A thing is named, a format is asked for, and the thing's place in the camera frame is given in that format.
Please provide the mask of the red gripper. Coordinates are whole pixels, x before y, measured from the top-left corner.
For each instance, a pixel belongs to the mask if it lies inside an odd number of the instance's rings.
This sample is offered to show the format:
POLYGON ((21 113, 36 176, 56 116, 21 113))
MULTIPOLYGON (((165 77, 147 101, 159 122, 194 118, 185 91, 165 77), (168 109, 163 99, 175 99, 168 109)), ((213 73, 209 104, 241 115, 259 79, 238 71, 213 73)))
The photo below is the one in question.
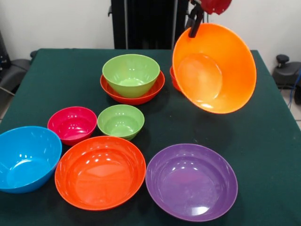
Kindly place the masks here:
POLYGON ((186 11, 188 16, 185 29, 190 28, 189 37, 195 38, 199 26, 204 19, 204 12, 207 14, 216 13, 220 15, 230 6, 232 0, 191 0, 195 7, 190 11, 186 11))

